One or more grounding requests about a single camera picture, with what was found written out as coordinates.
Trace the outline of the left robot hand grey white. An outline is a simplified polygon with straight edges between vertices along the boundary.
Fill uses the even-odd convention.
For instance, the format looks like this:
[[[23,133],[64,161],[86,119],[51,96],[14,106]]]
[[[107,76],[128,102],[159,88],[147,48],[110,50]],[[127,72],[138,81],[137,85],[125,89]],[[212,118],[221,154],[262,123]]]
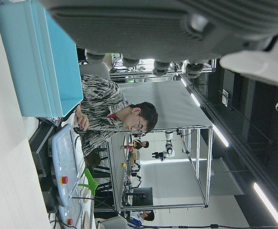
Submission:
[[[99,61],[122,54],[126,66],[154,59],[154,74],[183,62],[196,78],[220,65],[278,86],[278,0],[43,0],[59,26]]]

